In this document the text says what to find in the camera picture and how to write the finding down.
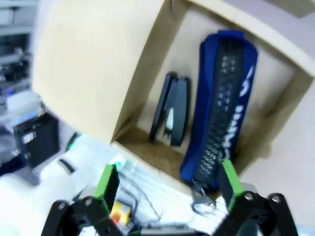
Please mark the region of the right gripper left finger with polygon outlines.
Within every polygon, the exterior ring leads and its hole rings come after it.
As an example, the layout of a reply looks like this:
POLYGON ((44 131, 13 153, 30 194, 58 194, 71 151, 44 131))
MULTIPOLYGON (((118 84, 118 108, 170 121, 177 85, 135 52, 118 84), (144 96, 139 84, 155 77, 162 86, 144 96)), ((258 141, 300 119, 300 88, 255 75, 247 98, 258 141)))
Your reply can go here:
POLYGON ((78 236, 85 227, 94 227, 100 236, 122 236, 110 218, 119 184, 116 165, 107 164, 92 196, 51 205, 41 235, 78 236))

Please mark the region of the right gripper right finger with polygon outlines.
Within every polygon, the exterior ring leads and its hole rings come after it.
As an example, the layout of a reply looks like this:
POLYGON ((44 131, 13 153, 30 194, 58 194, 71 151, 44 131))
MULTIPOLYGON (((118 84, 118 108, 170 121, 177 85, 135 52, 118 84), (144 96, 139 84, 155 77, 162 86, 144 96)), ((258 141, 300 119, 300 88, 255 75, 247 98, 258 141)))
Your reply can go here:
POLYGON ((264 198, 245 190, 230 160, 221 162, 218 183, 228 214, 215 229, 215 236, 298 235, 283 194, 264 198))

